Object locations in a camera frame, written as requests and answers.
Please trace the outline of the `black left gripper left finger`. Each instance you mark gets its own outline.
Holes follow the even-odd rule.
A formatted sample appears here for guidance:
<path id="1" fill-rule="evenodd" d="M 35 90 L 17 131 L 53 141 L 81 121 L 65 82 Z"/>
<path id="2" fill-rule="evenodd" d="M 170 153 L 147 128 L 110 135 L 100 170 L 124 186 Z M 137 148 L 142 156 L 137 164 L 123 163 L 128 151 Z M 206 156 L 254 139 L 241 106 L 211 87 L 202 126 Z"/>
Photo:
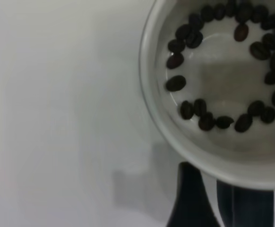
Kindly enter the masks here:
<path id="1" fill-rule="evenodd" d="M 200 171 L 188 162 L 178 167 L 177 194 L 168 227 L 218 227 Z"/>

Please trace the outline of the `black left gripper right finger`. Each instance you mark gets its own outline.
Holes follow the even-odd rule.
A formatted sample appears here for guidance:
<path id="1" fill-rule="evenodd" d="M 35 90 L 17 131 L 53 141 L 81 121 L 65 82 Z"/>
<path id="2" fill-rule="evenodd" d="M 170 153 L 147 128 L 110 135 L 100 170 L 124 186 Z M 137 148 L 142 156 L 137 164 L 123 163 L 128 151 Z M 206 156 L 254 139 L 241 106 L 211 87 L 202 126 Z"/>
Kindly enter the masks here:
<path id="1" fill-rule="evenodd" d="M 274 192 L 235 187 L 232 200 L 233 227 L 272 227 Z"/>

